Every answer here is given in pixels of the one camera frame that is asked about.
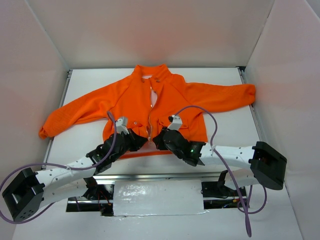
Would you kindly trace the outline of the orange zip jacket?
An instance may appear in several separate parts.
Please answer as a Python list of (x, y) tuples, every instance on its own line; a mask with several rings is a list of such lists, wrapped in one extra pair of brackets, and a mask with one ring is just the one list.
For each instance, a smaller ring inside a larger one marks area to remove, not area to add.
[(59, 135), (73, 125), (107, 117), (126, 117), (127, 127), (152, 142), (169, 116), (182, 119), (180, 133), (189, 141), (206, 142), (204, 111), (233, 111), (255, 101), (253, 84), (231, 86), (187, 83), (182, 75), (171, 73), (164, 64), (137, 65), (129, 76), (89, 92), (53, 111), (40, 128), (40, 138)]

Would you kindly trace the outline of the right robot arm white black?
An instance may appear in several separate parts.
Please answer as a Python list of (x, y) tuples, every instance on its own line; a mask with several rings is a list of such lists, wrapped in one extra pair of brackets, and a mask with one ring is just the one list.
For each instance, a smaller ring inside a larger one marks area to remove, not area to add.
[(276, 191), (284, 187), (287, 159), (266, 142), (258, 141), (254, 146), (246, 147), (211, 146), (208, 142), (188, 141), (179, 131), (166, 127), (153, 142), (158, 150), (169, 150), (193, 167), (236, 167), (234, 171), (222, 171), (219, 176), (217, 189), (223, 196), (251, 185), (260, 184)]

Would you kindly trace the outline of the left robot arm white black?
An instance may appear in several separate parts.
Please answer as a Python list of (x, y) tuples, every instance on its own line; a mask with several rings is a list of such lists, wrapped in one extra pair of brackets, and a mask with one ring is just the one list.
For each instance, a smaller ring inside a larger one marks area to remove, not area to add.
[(14, 179), (2, 192), (11, 224), (23, 224), (36, 218), (42, 207), (71, 197), (95, 198), (99, 192), (94, 176), (109, 169), (127, 152), (138, 151), (148, 139), (134, 133), (116, 133), (84, 157), (66, 165), (52, 163), (50, 169), (33, 171), (31, 165), (13, 171)]

